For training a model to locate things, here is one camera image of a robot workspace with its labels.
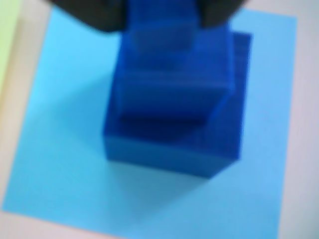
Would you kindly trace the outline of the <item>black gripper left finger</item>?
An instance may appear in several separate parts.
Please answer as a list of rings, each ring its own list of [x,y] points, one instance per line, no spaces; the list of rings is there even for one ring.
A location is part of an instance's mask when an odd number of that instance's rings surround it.
[[[51,4],[101,32],[127,27],[127,0],[51,0]]]

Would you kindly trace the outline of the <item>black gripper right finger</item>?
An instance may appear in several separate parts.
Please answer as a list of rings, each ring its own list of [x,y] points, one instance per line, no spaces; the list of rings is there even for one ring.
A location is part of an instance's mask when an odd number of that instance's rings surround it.
[[[213,27],[225,23],[246,0],[197,0],[201,27]]]

